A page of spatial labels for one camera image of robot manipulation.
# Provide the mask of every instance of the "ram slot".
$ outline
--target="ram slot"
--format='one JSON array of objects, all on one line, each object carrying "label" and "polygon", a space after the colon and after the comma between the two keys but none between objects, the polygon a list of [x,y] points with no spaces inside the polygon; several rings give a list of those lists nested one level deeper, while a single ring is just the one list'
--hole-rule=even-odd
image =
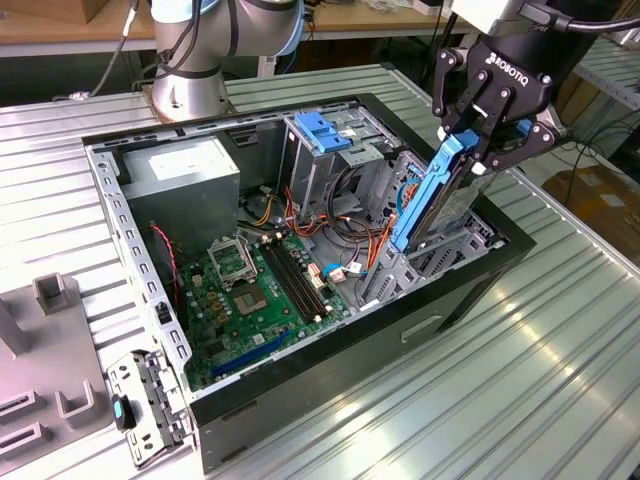
[{"label": "ram slot", "polygon": [[293,269],[292,276],[294,277],[294,280],[296,281],[296,283],[301,285],[302,294],[306,297],[306,301],[313,306],[313,309],[315,310],[316,315],[320,315],[321,317],[323,317],[326,314],[324,305],[318,298],[318,295],[316,294],[316,291],[313,288],[312,284],[298,269],[298,266],[289,255],[289,252],[287,251],[287,249],[284,248],[282,245],[276,245],[274,252],[276,256],[280,259],[280,262],[285,266],[287,271],[289,268]]},{"label": "ram slot", "polygon": [[317,315],[326,315],[324,305],[300,273],[298,266],[281,249],[283,247],[280,245],[262,247],[262,256],[302,319],[305,323],[312,323]]}]

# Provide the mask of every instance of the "metal bracket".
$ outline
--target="metal bracket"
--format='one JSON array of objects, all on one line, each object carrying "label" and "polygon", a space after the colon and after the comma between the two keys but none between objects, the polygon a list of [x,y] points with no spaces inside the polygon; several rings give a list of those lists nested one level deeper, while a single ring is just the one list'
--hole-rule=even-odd
[{"label": "metal bracket", "polygon": [[146,467],[193,433],[177,379],[162,352],[131,352],[109,367],[107,375],[116,420],[125,410],[133,415],[120,425],[133,425],[122,430],[136,468]]},{"label": "metal bracket", "polygon": [[529,130],[527,140],[522,146],[510,150],[507,153],[490,153],[483,163],[496,172],[506,170],[527,158],[535,157],[552,149],[557,145],[558,139],[559,134],[557,131],[547,127],[544,123],[535,122],[531,130]]}]

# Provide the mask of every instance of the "blue pcie slot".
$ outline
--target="blue pcie slot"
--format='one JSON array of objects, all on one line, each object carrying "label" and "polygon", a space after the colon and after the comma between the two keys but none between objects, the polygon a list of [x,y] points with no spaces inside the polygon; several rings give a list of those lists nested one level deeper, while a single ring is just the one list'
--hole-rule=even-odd
[{"label": "blue pcie slot", "polygon": [[248,363],[253,362],[257,358],[262,357],[263,355],[267,355],[271,352],[275,352],[282,346],[282,343],[285,338],[287,338],[291,334],[291,330],[288,330],[278,338],[274,338],[273,340],[265,343],[264,345],[260,345],[259,347],[254,348],[250,352],[243,353],[237,358],[233,360],[229,360],[227,363],[223,363],[222,365],[218,365],[217,367],[213,367],[210,370],[210,375],[212,378],[217,377],[218,375],[224,375],[225,373],[232,372],[237,368],[244,367]]}]

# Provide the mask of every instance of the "red wire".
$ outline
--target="red wire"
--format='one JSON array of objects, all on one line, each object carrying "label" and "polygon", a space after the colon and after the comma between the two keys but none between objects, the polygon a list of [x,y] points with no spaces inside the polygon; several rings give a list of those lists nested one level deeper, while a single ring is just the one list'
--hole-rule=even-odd
[{"label": "red wire", "polygon": [[164,244],[167,246],[167,249],[169,250],[169,256],[171,257],[171,269],[173,270],[173,290],[175,293],[176,305],[178,305],[178,267],[176,266],[176,257],[173,254],[173,247],[171,247],[169,237],[167,237],[167,235],[162,230],[160,230],[158,226],[151,225],[151,228],[158,232],[158,234],[162,237],[162,240],[164,240]]}]

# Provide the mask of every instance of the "workbench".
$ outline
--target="workbench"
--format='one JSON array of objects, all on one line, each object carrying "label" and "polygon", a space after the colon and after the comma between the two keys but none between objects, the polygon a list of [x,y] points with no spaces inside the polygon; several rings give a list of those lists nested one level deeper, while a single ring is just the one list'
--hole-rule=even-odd
[{"label": "workbench", "polygon": [[[240,111],[372,92],[437,147],[429,98],[378,65],[228,90]],[[155,124],[141,94],[0,110],[0,292],[73,274],[103,368],[150,339],[79,138]],[[210,478],[628,477],[640,462],[640,272],[517,171],[489,197],[537,242],[530,255],[460,324]],[[199,478],[187,445],[136,472],[112,425],[7,479],[106,472]]]}]

